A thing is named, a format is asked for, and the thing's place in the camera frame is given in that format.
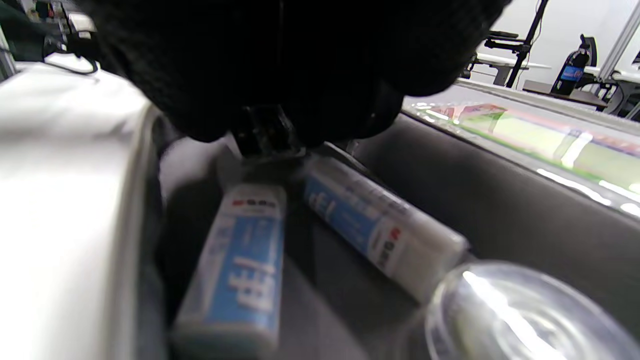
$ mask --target black stand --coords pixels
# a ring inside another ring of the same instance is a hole
[[[509,76],[509,80],[507,81],[506,86],[508,88],[513,87],[513,83],[515,83],[518,73],[522,68],[523,62],[527,59],[527,56],[531,52],[531,42],[533,38],[536,36],[536,31],[538,30],[538,26],[542,22],[542,16],[545,13],[545,8],[547,7],[547,3],[549,0],[541,0],[540,6],[538,7],[538,11],[536,12],[535,18],[533,18],[533,23],[531,24],[531,28],[529,28],[529,33],[527,34],[527,38],[525,40],[516,40],[505,37],[493,37],[489,36],[487,41],[484,43],[484,46],[489,47],[490,49],[506,49],[511,50],[513,53],[517,53],[517,61],[516,65],[511,69],[511,75]],[[497,41],[509,41],[514,43],[521,44],[505,44]]]

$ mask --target white wall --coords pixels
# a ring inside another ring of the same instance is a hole
[[[552,69],[522,72],[518,88],[527,79],[553,83],[566,57],[580,45],[580,34],[596,38],[598,65],[601,65],[637,2],[638,0],[550,0],[542,20],[542,33],[533,45],[529,61],[551,66]],[[537,3],[537,0],[513,0],[492,29],[518,33],[520,38],[525,38],[536,14]],[[635,49],[637,54],[640,51],[640,31],[635,39],[638,42],[638,49]],[[478,52],[515,59],[515,55],[508,50],[489,49],[483,44],[478,47]],[[496,72],[487,65],[476,65],[474,71],[489,74]],[[478,73],[472,73],[471,78],[493,83],[491,76]]]

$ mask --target clear plastic cup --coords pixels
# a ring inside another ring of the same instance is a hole
[[[634,339],[592,300],[518,265],[458,267],[428,308],[431,360],[640,359]]]

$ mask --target blue and white toothpaste box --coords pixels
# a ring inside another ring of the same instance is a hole
[[[224,196],[176,319],[187,358],[266,356],[278,345],[286,194],[240,184]]]

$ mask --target gloved hand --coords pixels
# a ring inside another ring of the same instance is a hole
[[[77,0],[103,49],[188,136],[281,104],[308,146],[375,135],[450,86],[509,0]]]

